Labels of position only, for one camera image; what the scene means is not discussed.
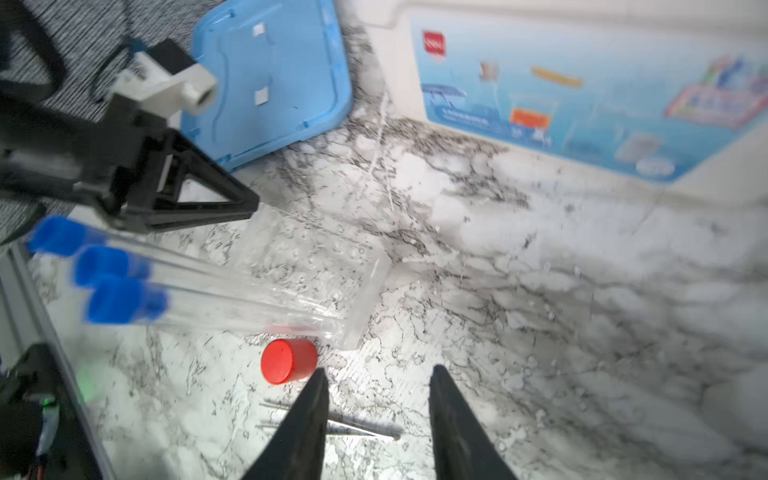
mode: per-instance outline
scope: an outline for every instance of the marble surface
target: marble surface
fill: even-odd
[[[434,478],[446,365],[518,477],[768,478],[710,426],[708,386],[768,362],[768,208],[722,208],[399,117],[340,5],[355,105],[236,176],[270,205],[386,249],[360,348],[317,342],[332,410],[402,430],[329,438],[324,478]],[[75,216],[88,218],[79,210]],[[150,238],[226,263],[243,223]],[[33,271],[119,478],[239,478],[279,420],[265,335],[78,321],[66,262]]]

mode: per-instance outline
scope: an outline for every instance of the red bottle cap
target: red bottle cap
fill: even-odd
[[[261,355],[261,374],[272,385],[301,380],[317,367],[317,350],[307,339],[274,340]]]

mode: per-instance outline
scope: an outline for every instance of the blue lid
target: blue lid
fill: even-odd
[[[96,286],[104,276],[121,276],[146,280],[152,273],[148,258],[103,246],[87,247],[74,265],[74,283]]]
[[[168,308],[165,290],[135,278],[104,276],[88,302],[88,321],[125,325],[156,320]]]
[[[106,235],[66,217],[44,218],[32,232],[29,250],[71,257],[85,245],[103,244]]]
[[[181,131],[224,170],[328,131],[352,107],[333,0],[228,0],[197,24],[190,55],[219,91]]]

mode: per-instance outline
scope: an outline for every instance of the blue test tube cap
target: blue test tube cap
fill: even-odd
[[[155,321],[168,309],[164,288],[135,278],[106,276],[88,301],[88,321],[126,325],[136,320]]]
[[[151,274],[150,259],[101,245],[86,247],[74,265],[77,286],[97,286],[105,276],[146,280]]]
[[[51,215],[35,227],[29,241],[29,250],[71,257],[85,245],[103,245],[106,241],[106,235],[82,223],[59,215]]]

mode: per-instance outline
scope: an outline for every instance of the red logo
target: red logo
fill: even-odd
[[[424,32],[424,50],[445,57],[445,37],[439,31]]]

